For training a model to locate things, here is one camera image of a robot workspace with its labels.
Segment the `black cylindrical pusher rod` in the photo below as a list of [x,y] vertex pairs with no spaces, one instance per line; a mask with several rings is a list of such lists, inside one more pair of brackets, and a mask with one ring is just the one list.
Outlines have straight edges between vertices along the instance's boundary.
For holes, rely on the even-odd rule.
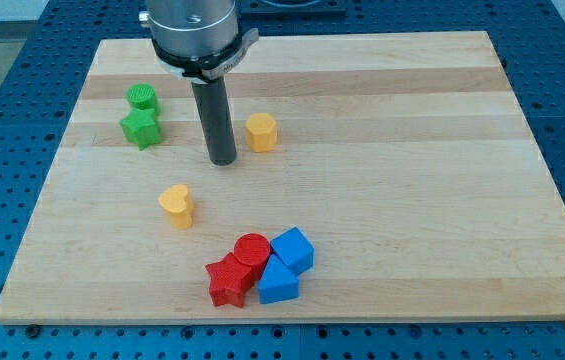
[[214,165],[230,165],[236,160],[237,150],[224,78],[193,83],[192,89],[209,159]]

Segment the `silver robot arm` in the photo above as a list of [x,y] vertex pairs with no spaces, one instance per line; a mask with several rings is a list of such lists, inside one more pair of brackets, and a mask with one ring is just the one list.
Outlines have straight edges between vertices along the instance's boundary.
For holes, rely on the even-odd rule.
[[235,0],[146,0],[138,15],[151,32],[161,66],[191,83],[210,161],[218,166],[237,157],[224,76],[259,40],[243,30]]

